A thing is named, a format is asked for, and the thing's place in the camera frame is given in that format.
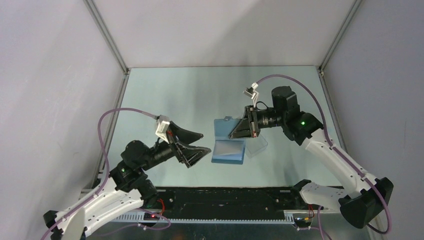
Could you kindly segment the clear acrylic box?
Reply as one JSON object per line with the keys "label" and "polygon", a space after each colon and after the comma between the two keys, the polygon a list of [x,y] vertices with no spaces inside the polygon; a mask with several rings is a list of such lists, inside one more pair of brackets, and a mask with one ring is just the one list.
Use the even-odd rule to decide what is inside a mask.
{"label": "clear acrylic box", "polygon": [[245,143],[245,154],[249,158],[257,156],[258,154],[263,152],[268,146],[267,140],[262,135],[259,135],[258,137],[254,138],[248,138]]}

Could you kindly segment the blue card holder wallet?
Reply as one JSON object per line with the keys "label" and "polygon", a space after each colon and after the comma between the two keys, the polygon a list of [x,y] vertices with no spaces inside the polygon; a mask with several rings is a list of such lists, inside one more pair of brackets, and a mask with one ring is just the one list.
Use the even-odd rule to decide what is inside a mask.
{"label": "blue card holder wallet", "polygon": [[211,157],[212,163],[231,165],[244,163],[246,141],[242,138],[230,139],[230,133],[239,121],[239,118],[231,116],[213,121],[215,143]]}

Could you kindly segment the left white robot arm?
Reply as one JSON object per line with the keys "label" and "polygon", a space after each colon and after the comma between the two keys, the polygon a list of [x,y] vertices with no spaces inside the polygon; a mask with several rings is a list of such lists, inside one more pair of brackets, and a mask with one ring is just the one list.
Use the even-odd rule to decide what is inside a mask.
{"label": "left white robot arm", "polygon": [[[127,144],[121,153],[122,160],[113,169],[106,165],[106,176],[74,205],[62,211],[49,210],[43,215],[52,240],[64,240],[75,233],[83,240],[114,218],[136,208],[153,208],[159,194],[148,179],[147,170],[176,158],[187,168],[211,153],[208,147],[194,146],[203,134],[183,129],[164,115],[153,115],[156,121],[152,147],[139,140]],[[77,230],[72,230],[72,223]]]}

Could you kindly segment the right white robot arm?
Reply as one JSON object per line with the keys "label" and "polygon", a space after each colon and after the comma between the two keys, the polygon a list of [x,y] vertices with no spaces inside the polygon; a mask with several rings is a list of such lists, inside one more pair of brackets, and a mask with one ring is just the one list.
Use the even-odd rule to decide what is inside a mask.
{"label": "right white robot arm", "polygon": [[339,148],[328,135],[322,121],[301,110],[296,93],[289,86],[271,91],[272,107],[257,107],[257,83],[244,90],[253,104],[244,108],[243,117],[230,132],[230,139],[256,138],[261,129],[280,127],[284,135],[312,153],[341,183],[342,188],[322,186],[304,179],[292,187],[291,204],[304,209],[309,204],[341,213],[353,227],[362,229],[381,212],[388,212],[394,184],[387,177],[377,178]]}

